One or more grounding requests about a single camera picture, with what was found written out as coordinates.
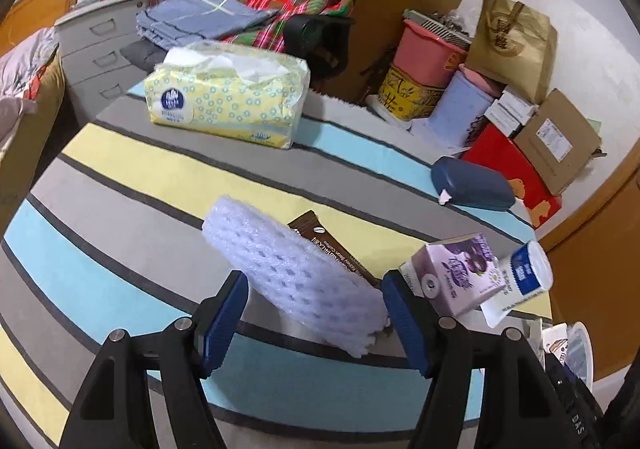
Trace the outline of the folded blue cloth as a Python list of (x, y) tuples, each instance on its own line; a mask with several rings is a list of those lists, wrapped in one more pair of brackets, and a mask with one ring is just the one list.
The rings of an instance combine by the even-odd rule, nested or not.
[(261, 27), (277, 14), (237, 0), (163, 0), (137, 15), (137, 32), (169, 50), (201, 40), (224, 40)]

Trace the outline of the purple milk carton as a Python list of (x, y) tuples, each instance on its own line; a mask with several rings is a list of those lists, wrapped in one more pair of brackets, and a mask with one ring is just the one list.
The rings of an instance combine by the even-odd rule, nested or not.
[(441, 316), (459, 317), (506, 287), (481, 233), (425, 243), (399, 271), (411, 292), (428, 299)]

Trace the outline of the navy glasses case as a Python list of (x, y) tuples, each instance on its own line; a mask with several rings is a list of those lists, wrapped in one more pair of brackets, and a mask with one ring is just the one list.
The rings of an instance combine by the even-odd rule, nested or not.
[(438, 203), (487, 210), (509, 210), (513, 189), (500, 172), (458, 158), (443, 156), (431, 168)]

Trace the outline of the red gift box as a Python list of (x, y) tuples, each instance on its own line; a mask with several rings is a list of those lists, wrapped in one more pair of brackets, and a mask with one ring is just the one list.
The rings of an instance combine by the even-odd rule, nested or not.
[(535, 167), (513, 140), (492, 124), (480, 133), (462, 160), (500, 172), (509, 181), (515, 198), (523, 201), (535, 229), (562, 208), (562, 196), (553, 195)]

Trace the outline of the open cardboard box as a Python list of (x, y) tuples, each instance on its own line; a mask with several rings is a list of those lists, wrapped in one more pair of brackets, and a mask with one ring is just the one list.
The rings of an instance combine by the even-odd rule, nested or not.
[(595, 157), (602, 139), (562, 91), (553, 89), (514, 143), (553, 195), (561, 194)]

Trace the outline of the small white boxes stack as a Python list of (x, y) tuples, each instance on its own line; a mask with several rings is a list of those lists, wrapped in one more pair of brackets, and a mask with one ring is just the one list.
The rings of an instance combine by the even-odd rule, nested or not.
[(510, 88), (488, 106), (484, 117), (495, 126), (502, 135), (513, 138), (537, 113), (538, 105), (521, 98)]

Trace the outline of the yellow tissue pack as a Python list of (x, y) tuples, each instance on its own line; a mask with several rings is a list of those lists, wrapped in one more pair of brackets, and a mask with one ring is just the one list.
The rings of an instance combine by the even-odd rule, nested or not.
[(143, 81), (150, 120), (288, 149), (310, 85), (305, 60), (231, 42), (172, 48)]

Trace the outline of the white blue yogurt cup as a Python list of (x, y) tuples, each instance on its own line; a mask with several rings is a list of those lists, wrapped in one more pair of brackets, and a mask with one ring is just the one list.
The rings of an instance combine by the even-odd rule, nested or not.
[(498, 261), (504, 287), (480, 305), (489, 328), (495, 328), (516, 306), (548, 292), (553, 273), (548, 256), (537, 241), (530, 241)]

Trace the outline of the white foam fruit net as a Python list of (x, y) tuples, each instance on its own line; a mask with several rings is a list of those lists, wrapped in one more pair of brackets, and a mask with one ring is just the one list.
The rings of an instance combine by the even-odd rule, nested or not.
[(256, 207), (223, 195), (202, 233), (268, 302), (352, 357), (386, 327), (380, 290)]

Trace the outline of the striped tablecloth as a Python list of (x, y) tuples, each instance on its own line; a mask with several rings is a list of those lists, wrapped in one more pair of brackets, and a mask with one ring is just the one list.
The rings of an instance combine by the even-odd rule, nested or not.
[[(1, 241), (1, 410), (26, 447), (54, 448), (111, 331), (160, 331), (227, 278), (202, 224), (221, 195), (278, 221), (307, 212), (373, 276), (426, 242), (485, 235), (508, 256), (527, 210), (442, 206), (437, 153), (365, 109), (310, 94), (287, 150), (155, 125), (139, 88), (58, 154)], [(361, 358), (250, 295), (204, 383), (231, 448), (403, 448), (427, 381), (393, 333)]]

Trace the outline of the red plaid blanket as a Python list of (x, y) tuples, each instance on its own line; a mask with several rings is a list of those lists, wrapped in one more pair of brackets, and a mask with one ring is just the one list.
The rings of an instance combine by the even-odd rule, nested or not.
[(259, 23), (246, 31), (226, 38), (226, 42), (284, 51), (284, 27), (293, 16), (350, 16), (354, 0), (340, 0), (331, 4), (331, 0), (236, 0), (247, 7), (257, 10), (274, 10), (276, 15), (268, 23)]

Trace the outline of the yellow patterned box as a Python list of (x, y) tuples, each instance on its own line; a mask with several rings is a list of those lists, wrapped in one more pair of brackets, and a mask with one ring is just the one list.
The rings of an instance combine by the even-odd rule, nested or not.
[(398, 120), (429, 117), (439, 102), (444, 88), (424, 86), (392, 65), (378, 90), (378, 101)]

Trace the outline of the brown snack wrapper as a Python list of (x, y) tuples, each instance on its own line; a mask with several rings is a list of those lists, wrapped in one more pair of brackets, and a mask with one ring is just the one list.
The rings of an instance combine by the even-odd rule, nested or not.
[(365, 279), (371, 287), (380, 286), (378, 279), (321, 224), (313, 210), (307, 210), (303, 215), (290, 221), (288, 227), (296, 231), (301, 237), (314, 243), (323, 253), (334, 258), (349, 271)]

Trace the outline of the wooden headboard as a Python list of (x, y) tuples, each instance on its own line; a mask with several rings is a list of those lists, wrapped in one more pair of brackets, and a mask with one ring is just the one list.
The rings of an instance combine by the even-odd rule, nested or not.
[(70, 11), (76, 0), (18, 0), (1, 22), (0, 56)]

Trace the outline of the grey drawer cabinet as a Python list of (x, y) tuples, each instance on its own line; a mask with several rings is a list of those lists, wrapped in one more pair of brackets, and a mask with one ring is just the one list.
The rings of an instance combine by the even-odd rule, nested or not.
[(84, 126), (144, 79), (122, 48), (139, 39), (137, 15), (150, 0), (102, 0), (55, 21), (68, 97)]

